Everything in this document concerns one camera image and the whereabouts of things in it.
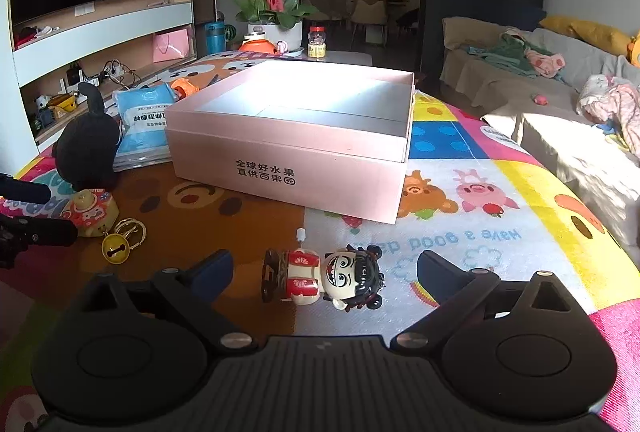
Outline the orange round toy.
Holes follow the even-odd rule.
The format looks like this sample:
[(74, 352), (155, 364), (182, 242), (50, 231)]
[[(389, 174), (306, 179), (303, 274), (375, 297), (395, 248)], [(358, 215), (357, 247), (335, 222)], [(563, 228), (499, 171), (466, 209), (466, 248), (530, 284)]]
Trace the orange round toy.
[(244, 40), (244, 43), (240, 46), (239, 51), (244, 52), (256, 52), (256, 54), (269, 54), (269, 56), (275, 56), (279, 54), (279, 49), (276, 45), (269, 42), (265, 38), (248, 38)]

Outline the yellow cushion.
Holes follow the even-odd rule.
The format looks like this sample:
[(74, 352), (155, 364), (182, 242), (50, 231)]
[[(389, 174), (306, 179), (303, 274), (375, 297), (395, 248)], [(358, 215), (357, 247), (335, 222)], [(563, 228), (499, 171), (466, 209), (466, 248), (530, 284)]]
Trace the yellow cushion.
[(605, 24), (589, 20), (580, 20), (565, 16), (548, 16), (539, 22), (541, 28), (546, 28), (554, 33), (576, 38), (582, 42), (597, 47), (615, 56), (628, 56), (629, 47), (634, 39)]

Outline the dining chair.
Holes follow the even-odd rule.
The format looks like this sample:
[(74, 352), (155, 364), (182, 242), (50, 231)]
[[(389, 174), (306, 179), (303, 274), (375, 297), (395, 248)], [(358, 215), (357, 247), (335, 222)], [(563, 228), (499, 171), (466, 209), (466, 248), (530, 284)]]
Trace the dining chair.
[(358, 28), (363, 28), (366, 43), (386, 46), (388, 32), (386, 0), (354, 0), (350, 23), (352, 24), (352, 42), (355, 42)]

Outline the beige sofa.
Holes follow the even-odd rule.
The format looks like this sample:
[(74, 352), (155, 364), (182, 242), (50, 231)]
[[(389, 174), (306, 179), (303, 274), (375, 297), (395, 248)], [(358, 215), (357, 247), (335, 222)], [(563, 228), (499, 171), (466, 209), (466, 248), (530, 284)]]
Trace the beige sofa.
[(475, 110), (578, 196), (639, 259), (639, 70), (545, 28), (442, 20), (445, 97)]

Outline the opera mask doll figure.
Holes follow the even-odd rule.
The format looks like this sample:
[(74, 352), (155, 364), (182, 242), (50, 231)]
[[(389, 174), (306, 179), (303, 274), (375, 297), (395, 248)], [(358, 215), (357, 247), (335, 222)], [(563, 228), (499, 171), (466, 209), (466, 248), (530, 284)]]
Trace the opera mask doll figure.
[(323, 255), (303, 248), (269, 249), (262, 262), (262, 300), (297, 306), (323, 300), (345, 313), (363, 307), (375, 311), (383, 304), (382, 255), (374, 244), (365, 248), (349, 245)]

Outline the pudding plush keychain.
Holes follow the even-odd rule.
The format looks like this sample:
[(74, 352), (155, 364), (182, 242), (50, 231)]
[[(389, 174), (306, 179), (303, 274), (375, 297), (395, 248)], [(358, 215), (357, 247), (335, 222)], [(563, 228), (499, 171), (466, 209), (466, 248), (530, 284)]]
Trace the pudding plush keychain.
[(115, 225), (119, 208), (108, 191), (84, 189), (70, 198), (61, 217), (74, 224), (80, 237), (103, 237)]

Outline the green clothes on sofa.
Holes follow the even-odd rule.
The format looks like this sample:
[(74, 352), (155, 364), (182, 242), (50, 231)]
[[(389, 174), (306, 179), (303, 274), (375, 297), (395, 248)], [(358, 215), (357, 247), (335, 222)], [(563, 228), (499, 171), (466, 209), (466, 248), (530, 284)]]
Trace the green clothes on sofa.
[(492, 47), (483, 48), (463, 45), (462, 49), (470, 56), (480, 58), (495, 68), (525, 77), (538, 75), (538, 72), (527, 58), (527, 53), (532, 49), (532, 46), (518, 32), (506, 31), (501, 33), (497, 44)]

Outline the small pink toy on sofa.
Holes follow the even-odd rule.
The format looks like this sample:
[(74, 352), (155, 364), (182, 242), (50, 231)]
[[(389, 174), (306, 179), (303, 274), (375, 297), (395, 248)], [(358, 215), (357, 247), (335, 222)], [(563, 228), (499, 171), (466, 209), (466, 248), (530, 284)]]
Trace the small pink toy on sofa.
[(536, 95), (533, 97), (533, 102), (538, 104), (538, 106), (547, 106), (548, 99), (541, 95)]

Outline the pink white blanket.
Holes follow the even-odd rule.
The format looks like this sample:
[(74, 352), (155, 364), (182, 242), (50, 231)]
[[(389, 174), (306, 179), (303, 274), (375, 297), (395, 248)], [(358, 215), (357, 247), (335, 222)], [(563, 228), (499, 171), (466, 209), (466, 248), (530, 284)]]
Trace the pink white blanket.
[(627, 145), (639, 144), (639, 87), (623, 77), (590, 75), (579, 93), (576, 111), (599, 123), (612, 120)]

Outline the orange plastic toy shell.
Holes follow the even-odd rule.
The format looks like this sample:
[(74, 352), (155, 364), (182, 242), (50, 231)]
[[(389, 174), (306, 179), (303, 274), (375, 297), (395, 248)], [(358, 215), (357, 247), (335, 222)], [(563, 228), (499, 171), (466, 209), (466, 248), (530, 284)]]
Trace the orange plastic toy shell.
[(170, 84), (178, 100), (197, 94), (201, 88), (194, 85), (185, 77), (179, 77)]

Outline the white tv cabinet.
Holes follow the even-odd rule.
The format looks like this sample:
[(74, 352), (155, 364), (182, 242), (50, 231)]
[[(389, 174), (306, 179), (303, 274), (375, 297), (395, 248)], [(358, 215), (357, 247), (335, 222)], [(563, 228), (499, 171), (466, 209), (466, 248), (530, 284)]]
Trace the white tv cabinet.
[(38, 153), (26, 101), (50, 94), (58, 77), (79, 61), (88, 73), (107, 58), (147, 66), (153, 35), (194, 22), (193, 0), (97, 0), (15, 23), (11, 0), (1, 0), (1, 168), (13, 174)]

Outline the blue wet wipes pack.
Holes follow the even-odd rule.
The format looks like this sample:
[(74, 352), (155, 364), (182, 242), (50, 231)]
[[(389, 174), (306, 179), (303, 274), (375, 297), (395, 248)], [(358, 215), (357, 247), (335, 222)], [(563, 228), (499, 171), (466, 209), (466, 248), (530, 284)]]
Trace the blue wet wipes pack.
[(114, 100), (122, 122), (122, 138), (113, 162), (115, 172), (171, 161), (165, 111), (176, 99), (166, 83), (115, 92)]

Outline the red lid candy jar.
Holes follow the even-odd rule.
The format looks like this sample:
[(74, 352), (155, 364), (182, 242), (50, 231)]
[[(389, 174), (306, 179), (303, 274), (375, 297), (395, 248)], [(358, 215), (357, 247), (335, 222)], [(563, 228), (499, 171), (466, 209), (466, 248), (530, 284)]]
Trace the red lid candy jar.
[(322, 25), (314, 25), (309, 29), (307, 56), (312, 59), (326, 57), (326, 29)]

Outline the pink cardboard box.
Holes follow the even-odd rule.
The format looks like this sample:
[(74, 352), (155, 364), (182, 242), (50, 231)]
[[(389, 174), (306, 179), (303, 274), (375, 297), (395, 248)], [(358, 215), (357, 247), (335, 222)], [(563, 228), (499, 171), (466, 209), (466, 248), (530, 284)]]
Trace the pink cardboard box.
[(412, 124), (410, 72), (271, 59), (165, 111), (177, 176), (395, 222)]

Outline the yellow bell keychain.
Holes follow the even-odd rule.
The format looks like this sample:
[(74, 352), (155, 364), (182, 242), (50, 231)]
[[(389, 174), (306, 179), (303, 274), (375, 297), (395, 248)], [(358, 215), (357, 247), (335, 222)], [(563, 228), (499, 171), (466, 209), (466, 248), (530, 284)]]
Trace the yellow bell keychain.
[(112, 265), (124, 264), (130, 254), (144, 244), (148, 230), (138, 219), (128, 217), (119, 221), (101, 243), (103, 259)]

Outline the black plush toy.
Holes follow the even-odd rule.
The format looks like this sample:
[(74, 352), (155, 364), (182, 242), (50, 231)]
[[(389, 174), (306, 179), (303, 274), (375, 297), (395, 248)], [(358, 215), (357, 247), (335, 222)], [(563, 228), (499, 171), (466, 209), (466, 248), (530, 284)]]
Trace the black plush toy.
[(120, 140), (119, 125), (105, 112), (96, 86), (81, 82), (78, 92), (87, 97), (88, 110), (70, 121), (55, 141), (52, 157), (56, 170), (75, 191), (111, 191), (117, 183), (113, 163)]

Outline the colourful cartoon play mat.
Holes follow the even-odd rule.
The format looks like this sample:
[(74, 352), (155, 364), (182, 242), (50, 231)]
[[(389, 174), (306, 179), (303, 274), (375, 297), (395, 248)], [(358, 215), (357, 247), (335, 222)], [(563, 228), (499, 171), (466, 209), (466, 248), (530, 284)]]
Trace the colourful cartoon play mat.
[[(271, 59), (206, 57), (140, 87), (185, 77), (203, 90)], [(414, 92), (391, 224), (189, 181), (172, 159), (115, 173), (115, 225), (132, 217), (148, 230), (127, 262), (103, 259), (105, 234), (31, 245), (1, 267), (3, 430), (638, 429), (637, 266), (526, 150), (454, 106)], [(51, 199), (1, 197), (1, 215), (63, 219), (79, 192), (52, 149), (14, 178), (47, 185)], [(375, 311), (262, 300), (269, 249), (370, 244), (383, 251)], [(160, 314), (154, 275), (218, 250), (231, 253), (233, 279), (212, 308), (254, 352), (207, 352)], [(416, 276), (424, 251), (501, 282), (438, 348), (394, 352), (393, 337), (438, 308)]]

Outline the yellow plush toy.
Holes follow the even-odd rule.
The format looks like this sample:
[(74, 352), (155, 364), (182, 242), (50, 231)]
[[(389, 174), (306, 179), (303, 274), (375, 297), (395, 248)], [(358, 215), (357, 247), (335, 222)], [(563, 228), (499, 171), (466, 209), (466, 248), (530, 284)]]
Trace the yellow plush toy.
[(640, 33), (631, 37), (627, 52), (629, 62), (636, 68), (640, 68)]

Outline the pink paper bag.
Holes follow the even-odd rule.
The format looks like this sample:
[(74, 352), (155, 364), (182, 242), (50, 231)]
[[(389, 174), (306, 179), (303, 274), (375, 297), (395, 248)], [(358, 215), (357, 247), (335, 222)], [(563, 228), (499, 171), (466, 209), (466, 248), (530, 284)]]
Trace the pink paper bag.
[(187, 28), (156, 33), (152, 38), (152, 62), (179, 60), (191, 54), (191, 40)]

